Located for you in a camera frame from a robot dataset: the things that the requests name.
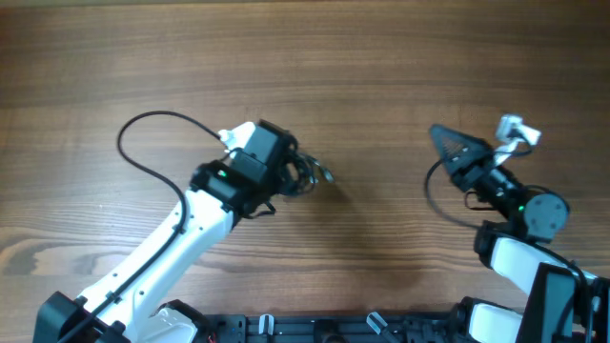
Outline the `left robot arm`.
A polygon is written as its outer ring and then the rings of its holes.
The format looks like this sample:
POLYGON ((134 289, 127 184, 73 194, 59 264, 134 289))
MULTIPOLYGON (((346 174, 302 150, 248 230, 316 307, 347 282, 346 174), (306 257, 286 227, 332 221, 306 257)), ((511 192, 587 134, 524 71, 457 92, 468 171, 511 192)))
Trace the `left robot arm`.
POLYGON ((246 122, 217 138, 226 155, 198 167, 173 212, 123 262, 76 298, 54 293, 39 309, 36 342, 194 342, 206 319, 162 300, 200 255, 242 219, 262 214, 294 188, 288 166, 297 141, 267 121, 246 122))

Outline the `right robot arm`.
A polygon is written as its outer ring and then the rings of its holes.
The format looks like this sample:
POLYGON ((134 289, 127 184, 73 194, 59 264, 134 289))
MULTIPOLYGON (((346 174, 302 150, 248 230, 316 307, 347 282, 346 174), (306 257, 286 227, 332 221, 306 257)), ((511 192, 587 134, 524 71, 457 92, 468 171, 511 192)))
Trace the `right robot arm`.
POLYGON ((435 124, 430 129, 451 183, 474 195, 483 211, 501 222, 474 227, 474 251, 488 269, 510 280, 527 297, 523 312, 464 298, 436 324, 446 342, 606 342, 609 339, 609 280, 583 271, 552 252, 570 206, 556 192, 525 185, 504 167, 511 157, 533 152, 540 131, 505 115, 496 131, 500 146, 435 124))

